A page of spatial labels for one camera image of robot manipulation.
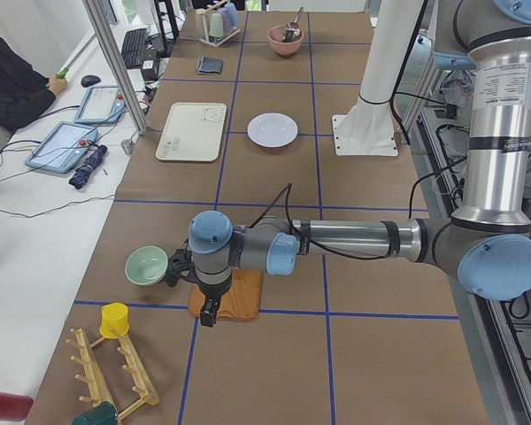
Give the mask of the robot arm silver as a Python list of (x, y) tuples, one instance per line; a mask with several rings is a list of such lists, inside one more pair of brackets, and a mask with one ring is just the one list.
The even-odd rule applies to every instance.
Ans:
[(461, 206), (441, 220), (282, 220), (234, 226), (221, 212), (189, 224), (189, 279), (204, 294), (199, 319), (217, 319), (236, 269), (289, 275), (300, 255), (404, 257), (455, 277), (470, 293), (510, 300), (531, 289), (530, 220), (521, 202), (531, 150), (531, 1), (441, 1), (436, 56), (475, 66)]

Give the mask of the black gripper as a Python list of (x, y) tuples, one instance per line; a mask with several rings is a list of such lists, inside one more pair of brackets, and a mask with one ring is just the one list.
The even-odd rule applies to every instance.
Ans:
[(217, 314), (221, 298), (230, 290), (230, 280), (209, 284), (200, 282), (198, 288), (204, 294), (204, 304), (199, 312), (199, 321), (203, 327), (213, 328), (217, 321)]

